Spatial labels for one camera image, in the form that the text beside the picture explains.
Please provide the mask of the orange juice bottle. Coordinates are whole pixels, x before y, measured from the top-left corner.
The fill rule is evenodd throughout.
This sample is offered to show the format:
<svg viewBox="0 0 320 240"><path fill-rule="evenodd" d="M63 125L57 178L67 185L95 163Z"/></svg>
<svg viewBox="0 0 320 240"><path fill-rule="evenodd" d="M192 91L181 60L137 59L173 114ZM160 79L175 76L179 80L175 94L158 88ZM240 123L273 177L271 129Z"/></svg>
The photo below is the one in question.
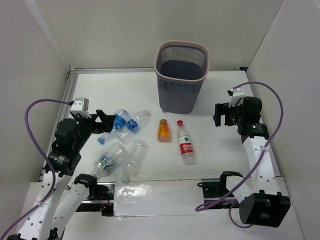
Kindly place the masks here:
<svg viewBox="0 0 320 240"><path fill-rule="evenodd" d="M169 143L171 141L171 132L166 119L161 119L159 121L157 140L160 143Z"/></svg>

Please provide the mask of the clear unlabelled plastic bottle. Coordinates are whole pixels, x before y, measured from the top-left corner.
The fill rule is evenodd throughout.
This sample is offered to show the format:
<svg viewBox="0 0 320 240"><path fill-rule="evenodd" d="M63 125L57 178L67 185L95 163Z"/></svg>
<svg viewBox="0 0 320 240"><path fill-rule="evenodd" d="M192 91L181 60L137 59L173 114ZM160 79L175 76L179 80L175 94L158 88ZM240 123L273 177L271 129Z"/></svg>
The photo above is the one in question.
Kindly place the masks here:
<svg viewBox="0 0 320 240"><path fill-rule="evenodd" d="M136 139L134 141L129 154L124 160L121 177L123 182L131 181L138 174L147 150L148 146L144 140Z"/></svg>

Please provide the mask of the red label water bottle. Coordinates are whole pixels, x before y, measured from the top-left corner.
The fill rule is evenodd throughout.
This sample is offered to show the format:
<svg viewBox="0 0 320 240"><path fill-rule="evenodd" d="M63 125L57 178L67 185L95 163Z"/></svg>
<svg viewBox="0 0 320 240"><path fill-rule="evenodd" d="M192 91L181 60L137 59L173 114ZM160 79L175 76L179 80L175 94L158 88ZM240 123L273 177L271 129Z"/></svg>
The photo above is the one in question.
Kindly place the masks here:
<svg viewBox="0 0 320 240"><path fill-rule="evenodd" d="M176 136L183 163L186 166L195 165L196 158L193 150L192 139L182 120L177 121Z"/></svg>

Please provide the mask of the clear bottle blue label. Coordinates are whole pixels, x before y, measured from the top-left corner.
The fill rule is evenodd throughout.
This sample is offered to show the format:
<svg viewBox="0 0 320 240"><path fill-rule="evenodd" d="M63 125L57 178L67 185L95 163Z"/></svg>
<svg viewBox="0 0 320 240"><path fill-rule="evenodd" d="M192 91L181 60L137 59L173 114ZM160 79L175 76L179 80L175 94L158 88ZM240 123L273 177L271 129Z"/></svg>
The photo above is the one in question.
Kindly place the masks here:
<svg viewBox="0 0 320 240"><path fill-rule="evenodd" d="M134 135L147 125L151 117L151 112L143 109L135 112L118 132L117 139L126 144Z"/></svg>

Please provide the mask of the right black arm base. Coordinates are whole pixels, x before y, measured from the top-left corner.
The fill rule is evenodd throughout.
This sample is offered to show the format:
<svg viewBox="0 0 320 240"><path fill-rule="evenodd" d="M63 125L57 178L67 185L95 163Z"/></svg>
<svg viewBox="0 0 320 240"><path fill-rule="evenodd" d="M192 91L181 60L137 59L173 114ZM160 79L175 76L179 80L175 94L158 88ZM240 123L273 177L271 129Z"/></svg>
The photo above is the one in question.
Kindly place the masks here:
<svg viewBox="0 0 320 240"><path fill-rule="evenodd" d="M209 204L210 202L217 201L228 192L226 188L226 178L222 176L219 179L205 180L205 181L199 182L197 186L202 189L205 204L207 203ZM231 194L223 202L210 207L209 210L229 209L234 202L235 202L235 197L233 194Z"/></svg>

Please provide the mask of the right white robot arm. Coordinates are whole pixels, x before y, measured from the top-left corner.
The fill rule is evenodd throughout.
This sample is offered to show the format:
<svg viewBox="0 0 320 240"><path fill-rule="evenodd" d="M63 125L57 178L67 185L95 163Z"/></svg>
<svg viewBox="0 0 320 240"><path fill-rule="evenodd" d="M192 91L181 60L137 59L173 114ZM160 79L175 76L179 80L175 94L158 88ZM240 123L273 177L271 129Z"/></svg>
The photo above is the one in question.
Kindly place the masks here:
<svg viewBox="0 0 320 240"><path fill-rule="evenodd" d="M213 120L228 127L237 126L249 160L251 186L238 172L224 171L218 190L223 196L231 194L239 203L243 224L277 228L291 207L290 198L282 194L271 160L268 128L260 122L262 101L256 97L240 97L234 104L217 103Z"/></svg>

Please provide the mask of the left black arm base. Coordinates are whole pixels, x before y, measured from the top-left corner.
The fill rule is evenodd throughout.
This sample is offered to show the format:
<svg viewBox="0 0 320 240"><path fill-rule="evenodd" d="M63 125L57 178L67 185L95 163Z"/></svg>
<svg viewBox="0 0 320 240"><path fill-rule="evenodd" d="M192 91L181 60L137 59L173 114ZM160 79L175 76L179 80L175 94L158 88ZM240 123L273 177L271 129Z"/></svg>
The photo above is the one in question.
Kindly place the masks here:
<svg viewBox="0 0 320 240"><path fill-rule="evenodd" d="M114 216L115 182L99 182L93 195L77 208L77 213L100 213L103 217Z"/></svg>

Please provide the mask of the green label crushed bottle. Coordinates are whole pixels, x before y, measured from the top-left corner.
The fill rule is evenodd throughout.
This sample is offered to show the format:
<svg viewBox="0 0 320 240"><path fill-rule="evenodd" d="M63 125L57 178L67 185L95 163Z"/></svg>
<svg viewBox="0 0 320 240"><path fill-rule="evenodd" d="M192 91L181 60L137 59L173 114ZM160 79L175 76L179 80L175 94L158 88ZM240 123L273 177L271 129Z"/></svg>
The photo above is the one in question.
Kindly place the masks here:
<svg viewBox="0 0 320 240"><path fill-rule="evenodd" d="M97 179L109 176L128 155L127 150L119 142L115 142L94 163L91 174Z"/></svg>

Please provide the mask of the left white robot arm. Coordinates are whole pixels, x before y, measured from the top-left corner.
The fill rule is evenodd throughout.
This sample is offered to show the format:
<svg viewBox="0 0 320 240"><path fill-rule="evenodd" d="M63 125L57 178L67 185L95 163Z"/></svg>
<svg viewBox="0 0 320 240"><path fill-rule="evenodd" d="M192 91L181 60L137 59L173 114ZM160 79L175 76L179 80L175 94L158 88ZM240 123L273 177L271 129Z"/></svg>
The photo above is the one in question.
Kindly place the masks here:
<svg viewBox="0 0 320 240"><path fill-rule="evenodd" d="M81 202L97 197L99 187L95 176L81 173L75 178L72 189L62 199L81 160L80 151L92 134L111 132L115 115L102 110L89 114L72 110L71 118L57 124L55 141L46 157L45 172L40 191L33 207L23 215L25 223L9 240L59 240L67 223Z"/></svg>

